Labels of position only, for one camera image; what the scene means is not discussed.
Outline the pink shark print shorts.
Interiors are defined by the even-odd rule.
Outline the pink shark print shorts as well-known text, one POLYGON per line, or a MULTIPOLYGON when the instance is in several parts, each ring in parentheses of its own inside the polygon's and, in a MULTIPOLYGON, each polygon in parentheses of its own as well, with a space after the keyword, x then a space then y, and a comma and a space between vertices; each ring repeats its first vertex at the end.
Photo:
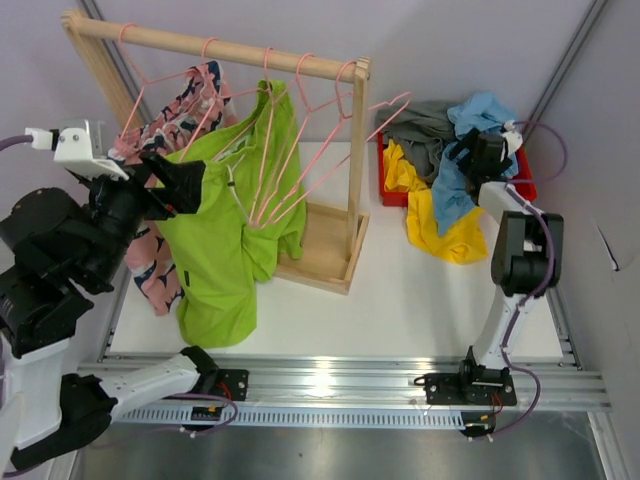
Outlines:
MULTIPOLYGON (((138 164, 139 154, 143 151, 167 157, 182 150, 208 109, 212 90, 220 87, 223 88, 221 96, 231 94, 224 71, 217 61, 189 68, 184 86, 175 99, 161 109, 152 123, 128 132, 124 137, 119 135, 107 158, 128 166, 138 164)), ((225 103, 224 113, 211 112, 213 116, 217 114, 217 122, 213 125, 211 120, 205 123, 204 131, 207 133, 200 132, 198 138, 238 122, 233 101, 229 99, 225 103)), ((168 314, 174 302, 184 295, 169 244, 154 222, 145 221, 140 225, 124 261, 135 285, 157 315, 168 314)))

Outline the pink hanger of blue shorts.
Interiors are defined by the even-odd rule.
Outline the pink hanger of blue shorts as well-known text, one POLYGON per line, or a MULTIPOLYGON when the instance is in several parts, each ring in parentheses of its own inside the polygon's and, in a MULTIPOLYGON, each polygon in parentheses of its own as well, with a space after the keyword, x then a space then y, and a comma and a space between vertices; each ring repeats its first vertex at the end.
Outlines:
POLYGON ((274 51, 275 51, 274 47, 271 47, 271 46, 267 47, 265 49, 264 59, 263 59, 264 80, 267 83, 267 95, 268 95, 268 98, 269 98, 269 101, 270 101, 270 111, 269 111, 269 119, 268 119, 268 124, 267 124, 267 130, 266 130, 266 134, 265 134, 265 143, 264 143, 264 148, 263 148, 263 151, 262 151, 262 157, 261 157, 261 163, 260 163, 260 169, 259 169, 257 189, 256 189, 254 197, 253 197, 253 202, 252 202, 252 205, 251 205, 250 215, 249 215, 249 220, 248 220, 248 225, 251 226, 251 227, 258 227, 257 206, 258 206, 258 201, 260 200, 262 187, 264 186, 264 176, 265 176, 265 171, 266 171, 266 166, 267 166, 267 156, 268 156, 269 150, 270 150, 271 131, 272 131, 273 123, 274 123, 275 111, 276 111, 277 106, 281 102, 282 97, 286 96, 288 94, 289 89, 290 89, 290 86, 286 86, 284 88, 284 90, 279 95, 275 95, 273 93, 272 82, 271 82, 271 79, 269 78, 268 72, 269 72, 270 55, 274 51))

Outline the grey shorts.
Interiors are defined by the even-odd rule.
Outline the grey shorts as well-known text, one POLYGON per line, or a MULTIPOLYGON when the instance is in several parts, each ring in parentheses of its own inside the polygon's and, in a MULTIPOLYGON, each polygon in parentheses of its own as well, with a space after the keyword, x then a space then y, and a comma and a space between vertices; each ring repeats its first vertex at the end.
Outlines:
POLYGON ((397 111, 394 106, 381 107, 375 115, 375 126, 386 123, 381 129, 383 136, 402 148, 405 158, 427 185, 438 176, 445 147, 456 140, 447 115, 454 105, 443 100, 412 101, 394 118, 391 118, 397 111))

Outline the pink hanger of green shorts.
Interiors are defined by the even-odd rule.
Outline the pink hanger of green shorts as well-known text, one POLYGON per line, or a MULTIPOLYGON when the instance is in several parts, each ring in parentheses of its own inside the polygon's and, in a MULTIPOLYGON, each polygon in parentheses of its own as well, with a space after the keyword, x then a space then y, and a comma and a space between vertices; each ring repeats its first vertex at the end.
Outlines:
MULTIPOLYGON (((205 60, 205 53, 207 52, 207 48, 208 48, 209 44, 211 42, 215 42, 215 41, 218 41, 217 37, 210 37, 204 42, 204 44, 202 46, 202 49, 201 49, 201 59, 203 60, 203 62, 205 60)), ((263 59, 264 60, 263 67, 264 67, 264 70, 265 70, 265 74, 266 74, 266 72, 268 70, 268 62, 269 62, 269 56, 270 56, 271 51, 274 51, 273 47, 271 47, 271 46, 266 47, 265 53, 264 53, 264 59, 263 59)), ((206 131, 204 131, 205 130, 204 129, 205 123, 207 123, 209 120, 211 120, 211 125, 215 124, 217 122, 216 119, 218 118, 217 114, 224 113, 223 111, 227 107, 227 104, 225 103, 226 100, 229 100, 231 98, 234 98, 234 97, 237 97, 237 96, 242 96, 242 95, 249 94, 249 93, 253 92, 253 90, 251 90, 251 91, 246 91, 246 92, 239 92, 237 94, 230 94, 230 95, 227 95, 227 96, 221 96, 220 93, 222 92, 222 90, 223 90, 222 87, 220 87, 219 90, 215 90, 215 88, 212 90, 212 96, 211 96, 210 101, 208 103, 208 109, 206 110, 205 114, 203 114, 203 116, 201 118, 201 121, 198 124, 197 128, 194 130, 191 138, 189 139, 189 142, 187 143, 187 145, 182 150, 181 156, 179 158, 180 163, 184 161, 184 158, 185 158, 186 154, 189 152, 189 150, 190 150, 192 144, 194 143, 194 141, 197 140, 200 132, 207 133, 206 131), (213 116, 212 113, 211 113, 214 110, 217 112, 217 114, 215 116, 213 116)))

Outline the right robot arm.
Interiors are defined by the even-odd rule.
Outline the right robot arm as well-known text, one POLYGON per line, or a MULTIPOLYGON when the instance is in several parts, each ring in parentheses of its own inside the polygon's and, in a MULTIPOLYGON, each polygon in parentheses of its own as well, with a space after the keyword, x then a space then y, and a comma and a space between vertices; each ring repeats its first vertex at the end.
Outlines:
POLYGON ((499 226, 490 266, 494 300, 445 395, 461 404, 516 403, 510 359, 515 340, 534 304, 560 277, 563 217, 533 206, 504 176, 521 143, 517 131, 473 127, 449 153, 476 204, 499 226))

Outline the light blue shorts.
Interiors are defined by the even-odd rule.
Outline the light blue shorts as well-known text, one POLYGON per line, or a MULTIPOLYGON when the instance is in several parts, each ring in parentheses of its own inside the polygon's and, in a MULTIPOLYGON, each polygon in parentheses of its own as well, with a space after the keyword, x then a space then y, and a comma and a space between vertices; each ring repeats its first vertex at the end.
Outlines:
POLYGON ((500 133, 503 124, 516 120, 516 113, 502 105, 492 92, 473 94, 465 102, 454 105, 447 111, 454 126, 456 140, 445 147, 437 178, 431 193, 437 234, 444 237, 464 216, 469 214, 475 204, 466 191, 466 179, 460 172, 457 161, 449 160, 446 153, 451 144, 457 143, 471 128, 480 132, 500 133))

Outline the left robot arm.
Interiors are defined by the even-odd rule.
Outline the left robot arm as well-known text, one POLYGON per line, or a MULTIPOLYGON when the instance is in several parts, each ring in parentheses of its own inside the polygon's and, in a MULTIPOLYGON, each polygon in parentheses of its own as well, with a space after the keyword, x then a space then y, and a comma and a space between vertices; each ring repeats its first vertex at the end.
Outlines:
POLYGON ((118 418, 161 399, 204 400, 236 410, 239 397, 202 348, 124 375, 68 373, 78 320, 113 280, 139 226, 195 213, 205 165, 145 152, 120 178, 81 176, 86 204, 43 188, 1 223, 14 263, 1 276, 1 462, 16 476, 81 449, 118 418))

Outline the lime green shorts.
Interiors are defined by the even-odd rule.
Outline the lime green shorts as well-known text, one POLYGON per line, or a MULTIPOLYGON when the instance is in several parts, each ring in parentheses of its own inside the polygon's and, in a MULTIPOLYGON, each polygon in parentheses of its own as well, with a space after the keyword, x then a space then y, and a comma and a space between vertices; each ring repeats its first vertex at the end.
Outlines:
MULTIPOLYGON (((281 255, 302 256, 307 211, 303 200, 275 224, 260 229, 248 225, 257 189, 269 119, 266 81, 260 81, 256 104, 243 121, 197 139, 181 163, 202 160, 206 170, 197 213, 178 215, 158 224, 168 241, 184 296, 177 319, 184 341, 203 349, 244 341, 257 325, 256 285, 269 281, 281 255)), ((286 134, 294 104, 283 96, 276 108, 261 200, 277 155, 291 145, 286 134)), ((298 147, 269 204, 271 210, 301 173, 298 147)))

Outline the pink hanger of grey shorts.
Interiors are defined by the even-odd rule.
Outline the pink hanger of grey shorts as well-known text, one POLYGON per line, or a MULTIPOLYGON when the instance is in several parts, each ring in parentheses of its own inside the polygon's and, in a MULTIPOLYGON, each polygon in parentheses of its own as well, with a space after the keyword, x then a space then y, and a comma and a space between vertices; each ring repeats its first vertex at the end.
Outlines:
POLYGON ((289 207, 286 206, 288 199, 298 194, 302 181, 308 174, 309 170, 315 165, 317 160, 321 157, 321 155, 326 150, 327 146, 333 141, 334 137, 343 129, 343 127, 352 117, 351 114, 347 114, 345 112, 344 103, 343 103, 344 95, 340 91, 340 83, 344 75, 344 72, 352 65, 355 65, 356 62, 347 61, 340 66, 340 69, 333 77, 334 96, 323 104, 313 106, 309 102, 305 84, 302 80, 302 76, 306 76, 306 73, 301 72, 305 62, 308 59, 312 59, 313 57, 314 55, 312 53, 306 53, 299 59, 298 63, 296 64, 296 69, 294 72, 294 77, 291 82, 291 85, 297 90, 297 93, 299 94, 300 101, 302 102, 302 106, 304 107, 305 116, 300 124, 297 124, 296 118, 291 119, 288 130, 287 130, 287 134, 286 134, 286 141, 288 141, 289 138, 291 137, 291 134, 294 133, 294 136, 292 137, 292 140, 291 140, 291 145, 289 147, 284 146, 281 149, 281 152, 277 155, 277 160, 278 160, 277 166, 275 171, 271 174, 271 177, 268 181, 268 185, 266 187, 266 191, 261 200, 261 203, 258 203, 259 194, 261 190, 258 190, 256 192, 253 205, 252 205, 251 216, 250 216, 250 219, 252 220, 253 225, 256 228, 263 229, 267 225, 271 225, 279 222, 283 216, 287 215, 290 210, 294 209, 299 203, 301 203, 306 198, 307 193, 304 193, 301 196, 299 196, 296 200, 294 200, 289 207), (269 216, 266 219, 263 219, 269 204, 271 203, 272 199, 276 196, 279 190, 282 177, 284 176, 284 174, 288 169, 288 165, 291 161, 291 158, 293 157, 294 151, 296 150, 296 148, 298 147, 298 144, 300 143, 301 137, 306 130, 307 124, 309 123, 309 121, 311 120, 312 116, 315 113, 318 113, 325 108, 331 107, 332 105, 336 105, 338 109, 338 121, 336 126, 328 134, 328 136, 324 140, 323 146, 315 154, 310 164, 300 173, 299 177, 295 180, 295 182, 293 183, 293 186, 288 190, 286 195, 271 210, 271 213, 269 214, 269 216))

